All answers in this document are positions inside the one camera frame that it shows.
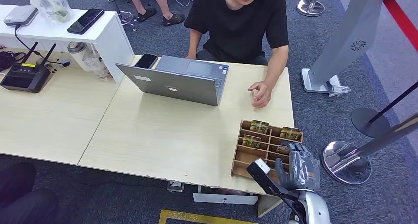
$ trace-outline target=laptop sticker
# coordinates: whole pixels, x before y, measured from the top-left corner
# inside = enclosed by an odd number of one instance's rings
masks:
[[[148,82],[151,82],[151,80],[150,80],[148,77],[141,77],[141,76],[135,76],[135,75],[134,75],[134,78],[136,78],[136,79],[138,79],[138,80],[142,80],[142,81],[148,81]]]

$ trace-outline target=laptop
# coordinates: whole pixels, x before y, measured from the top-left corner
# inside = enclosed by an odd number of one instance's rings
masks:
[[[228,66],[162,56],[155,69],[116,64],[142,91],[219,106]]]

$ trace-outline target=man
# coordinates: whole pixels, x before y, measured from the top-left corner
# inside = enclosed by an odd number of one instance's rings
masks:
[[[0,224],[52,224],[58,206],[50,190],[33,192],[36,169],[17,163],[0,171]]]
[[[267,75],[248,90],[258,90],[254,107],[265,107],[289,54],[285,0],[194,0],[184,25],[190,28],[188,59],[268,65]],[[202,34],[210,39],[196,53]],[[264,33],[272,48],[267,62]]]

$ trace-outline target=wooden organizer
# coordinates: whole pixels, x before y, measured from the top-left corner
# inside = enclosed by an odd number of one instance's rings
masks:
[[[281,128],[269,125],[267,134],[250,131],[251,121],[242,120],[240,124],[240,132],[238,134],[237,147],[235,149],[234,160],[232,162],[231,176],[240,175],[251,178],[247,171],[247,167],[255,160],[261,158],[269,167],[268,176],[279,183],[276,174],[276,159],[281,158],[283,168],[289,171],[289,148],[280,145],[282,141],[301,143],[303,141],[303,133],[300,141],[280,138]],[[244,135],[251,135],[261,138],[260,147],[252,148],[243,146]]]

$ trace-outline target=floor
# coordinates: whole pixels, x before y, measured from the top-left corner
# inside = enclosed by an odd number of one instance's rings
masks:
[[[68,1],[74,9],[95,7],[114,10],[113,4],[106,0]],[[128,1],[118,1],[119,8],[134,12]],[[157,7],[155,0],[142,1],[146,6]],[[357,145],[366,143],[370,138],[353,127],[351,112],[358,107],[379,110],[409,87],[418,75],[417,53],[412,51],[383,7],[374,47],[339,74],[342,84],[350,86],[352,92],[333,98],[305,93],[300,69],[312,65],[321,53],[337,28],[349,0],[319,0],[327,9],[317,18],[298,14],[294,6],[299,0],[286,1],[290,41],[287,66],[295,126],[305,132],[304,145],[319,158],[324,146],[331,141],[345,140]],[[417,0],[399,1],[417,26],[418,17],[414,8]],[[174,13],[187,14],[190,9],[180,6],[175,0],[168,2]],[[29,0],[0,0],[0,4],[28,3]],[[186,56],[188,31],[183,25],[163,27],[160,18],[161,14],[157,14],[144,23],[136,23],[136,32],[126,28],[134,52]],[[263,45],[267,56],[270,56],[266,41]],[[389,111],[386,117],[396,124],[415,113],[418,110],[417,97],[417,92],[414,92]],[[321,190],[318,193],[327,202],[332,223],[415,223],[418,220],[418,207],[414,205],[418,201],[415,176],[418,167],[417,142],[414,134],[373,154],[372,176],[359,186],[341,184],[322,169]],[[22,160],[27,159],[0,155],[0,169]],[[279,205],[264,217],[257,218],[255,206],[194,203],[191,193],[197,190],[195,186],[187,185],[185,193],[170,193],[166,191],[165,181],[46,161],[29,161],[35,164],[39,173],[35,188],[51,188],[58,194],[58,221],[63,224],[155,224],[162,209],[284,224],[290,213],[285,205]]]

